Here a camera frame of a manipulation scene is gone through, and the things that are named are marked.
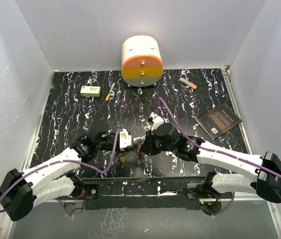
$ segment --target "yellow drawer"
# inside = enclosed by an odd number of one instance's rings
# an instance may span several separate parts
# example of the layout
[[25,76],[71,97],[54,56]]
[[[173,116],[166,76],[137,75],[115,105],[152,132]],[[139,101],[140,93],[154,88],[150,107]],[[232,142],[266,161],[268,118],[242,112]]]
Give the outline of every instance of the yellow drawer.
[[139,78],[151,78],[161,77],[164,68],[162,66],[146,67],[146,68],[127,68],[122,69],[122,77],[124,79],[139,79]]

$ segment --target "table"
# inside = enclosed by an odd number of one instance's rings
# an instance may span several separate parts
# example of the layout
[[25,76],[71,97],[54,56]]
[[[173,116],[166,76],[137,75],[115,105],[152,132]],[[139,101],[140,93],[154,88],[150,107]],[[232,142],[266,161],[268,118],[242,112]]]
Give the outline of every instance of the table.
[[[183,77],[197,85],[197,89],[179,81]],[[112,83],[114,95],[109,102],[105,98]],[[80,95],[82,86],[101,86],[101,96],[85,98]],[[37,147],[31,167],[61,153],[80,135],[88,132],[94,137],[98,131],[116,131],[125,128],[133,137],[144,136],[151,125],[147,118],[155,108],[157,97],[165,99],[174,112],[180,126],[188,135],[213,142],[198,125],[196,119],[212,108],[232,102],[221,69],[182,69],[164,71],[157,86],[128,88],[119,71],[57,72],[42,120]],[[163,107],[158,113],[169,119]],[[237,126],[214,141],[216,145],[239,152],[247,152],[243,134]],[[103,169],[109,162],[110,152],[99,152],[92,165]],[[161,153],[156,156],[137,156],[135,152],[118,158],[106,175],[92,169],[76,170],[80,178],[88,177],[155,177],[155,176],[206,176],[209,171],[228,173],[212,165],[185,162],[174,155]]]

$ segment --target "white wall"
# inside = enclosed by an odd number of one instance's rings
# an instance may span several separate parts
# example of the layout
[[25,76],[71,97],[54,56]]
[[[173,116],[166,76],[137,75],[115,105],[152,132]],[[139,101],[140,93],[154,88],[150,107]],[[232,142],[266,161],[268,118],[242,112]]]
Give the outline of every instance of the white wall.
[[0,185],[22,168],[52,73],[15,1],[0,0]]
[[231,81],[254,152],[281,159],[281,1],[263,8],[232,65]]
[[121,47],[154,37],[166,69],[231,65],[265,0],[16,0],[53,70],[121,68]]

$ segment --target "white box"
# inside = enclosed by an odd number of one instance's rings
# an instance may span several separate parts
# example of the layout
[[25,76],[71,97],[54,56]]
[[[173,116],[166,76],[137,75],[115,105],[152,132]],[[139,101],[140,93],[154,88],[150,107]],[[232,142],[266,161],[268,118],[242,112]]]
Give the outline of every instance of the white box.
[[82,86],[81,96],[100,96],[100,86]]

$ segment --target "book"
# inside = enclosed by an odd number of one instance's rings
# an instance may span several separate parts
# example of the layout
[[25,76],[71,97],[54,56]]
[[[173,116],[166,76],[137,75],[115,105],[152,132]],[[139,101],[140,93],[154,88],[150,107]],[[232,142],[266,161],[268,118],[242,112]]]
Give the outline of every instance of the book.
[[197,122],[205,132],[215,140],[237,126],[242,120],[227,104],[222,104],[198,118]]

